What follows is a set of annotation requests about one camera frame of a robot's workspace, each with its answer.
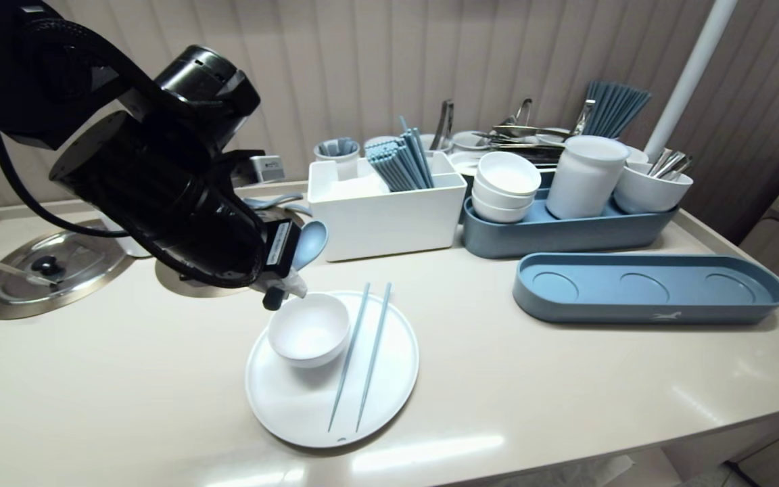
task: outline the wire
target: wire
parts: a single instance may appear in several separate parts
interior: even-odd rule
[[[2,168],[2,173],[4,173],[5,179],[8,180],[8,184],[10,184],[13,191],[16,192],[16,195],[20,197],[20,200],[22,200],[22,202],[24,202],[26,206],[30,208],[30,210],[33,210],[33,212],[37,213],[38,216],[47,222],[50,222],[51,224],[61,227],[65,230],[73,231],[74,233],[90,235],[90,237],[128,237],[128,232],[126,231],[96,230],[94,228],[86,228],[84,226],[72,224],[71,222],[53,215],[53,213],[50,213],[46,208],[41,206],[41,204],[34,199],[30,192],[28,192],[26,186],[22,184],[20,176],[16,173],[14,164],[11,162],[8,155],[8,148],[5,147],[5,143],[2,140],[2,133],[0,133],[0,168]]]

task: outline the beige paneled wall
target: beige paneled wall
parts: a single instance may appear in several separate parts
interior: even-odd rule
[[[539,126],[569,126],[588,81],[653,93],[625,132],[644,147],[711,0],[50,0],[150,75],[204,43],[263,98],[230,148],[281,154],[305,179],[313,145],[401,130],[485,129],[530,96]],[[779,191],[779,0],[741,0],[671,140],[699,165],[686,207],[736,238]],[[9,144],[40,200],[56,154]],[[0,206],[18,200],[0,175]]]

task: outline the white plate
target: white plate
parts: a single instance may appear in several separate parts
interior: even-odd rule
[[[327,294],[336,296],[347,306],[353,326],[362,293],[334,291]],[[269,432],[299,446],[342,446],[373,434],[402,409],[417,382],[420,351],[410,323],[390,303],[369,395],[362,412],[362,423],[356,431],[356,417],[377,333],[381,303],[383,299],[369,296],[331,432],[327,428],[347,350],[325,366],[296,368],[275,354],[266,339],[266,330],[260,334],[245,368],[245,391],[254,416]]]

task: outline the utensil holder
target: utensil holder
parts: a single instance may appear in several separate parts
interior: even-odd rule
[[[343,179],[334,162],[310,164],[308,201],[314,218],[329,231],[324,258],[333,262],[451,246],[467,185],[445,154],[427,160],[434,188],[389,192],[369,161],[360,158],[356,181],[344,184],[362,185],[347,194],[335,191]]]

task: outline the blue tray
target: blue tray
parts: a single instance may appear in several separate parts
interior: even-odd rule
[[[758,323],[779,306],[779,279],[733,256],[532,254],[513,298],[559,323]]]
[[[480,219],[465,200],[465,248],[480,258],[520,258],[532,252],[590,252],[647,247],[678,207],[666,213],[628,215],[610,198],[603,215],[559,220],[546,209],[549,188],[540,188],[525,218],[516,224]]]

